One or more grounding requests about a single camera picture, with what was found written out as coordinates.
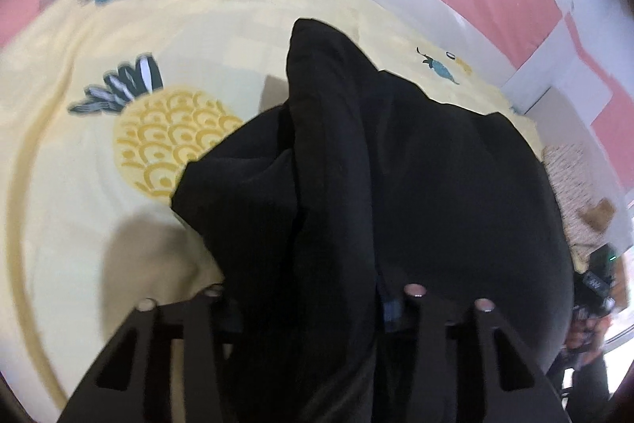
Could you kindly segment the person's right hand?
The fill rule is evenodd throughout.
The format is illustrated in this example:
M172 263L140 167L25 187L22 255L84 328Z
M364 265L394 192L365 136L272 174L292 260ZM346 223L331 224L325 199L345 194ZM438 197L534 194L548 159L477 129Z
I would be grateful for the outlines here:
M573 324L582 327L582 340L569 352L569 367L580 370L587 363L599 323L628 307L628 279L621 256L610 244L592 251L584 273L574 278Z

